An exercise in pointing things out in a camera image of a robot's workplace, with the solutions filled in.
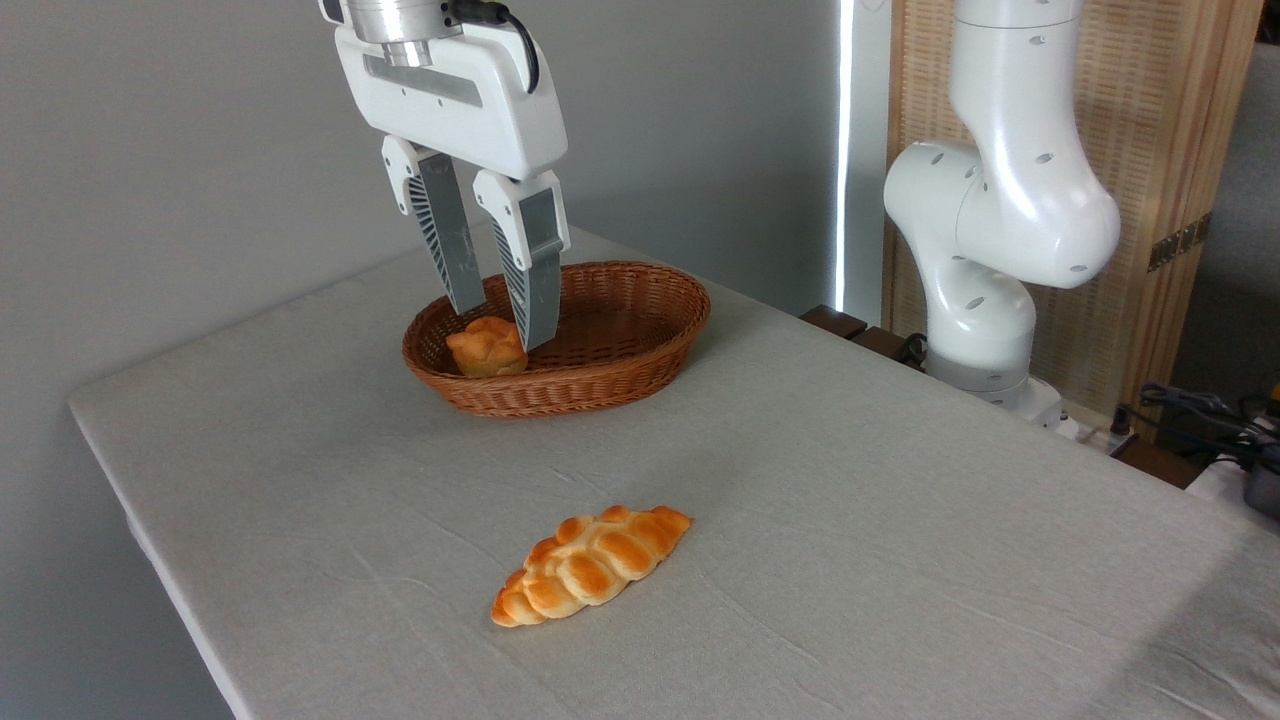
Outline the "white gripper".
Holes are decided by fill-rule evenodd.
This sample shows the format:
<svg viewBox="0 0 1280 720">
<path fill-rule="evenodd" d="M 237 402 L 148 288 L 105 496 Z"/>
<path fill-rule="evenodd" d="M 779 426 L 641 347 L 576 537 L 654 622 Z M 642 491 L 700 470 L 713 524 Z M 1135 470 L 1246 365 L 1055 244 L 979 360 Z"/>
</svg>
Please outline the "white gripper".
<svg viewBox="0 0 1280 720">
<path fill-rule="evenodd" d="M 524 42 L 509 26 L 466 24 L 433 40 L 429 67 L 393 67 L 348 26 L 335 28 L 335 49 L 361 115 L 388 135 L 381 156 L 397 208 L 416 220 L 453 309 L 468 313 L 486 296 L 451 156 L 483 168 L 474 191 L 492 219 L 524 350 L 553 340 L 571 238 L 548 170 L 567 136 L 545 58 L 529 94 Z"/>
</svg>

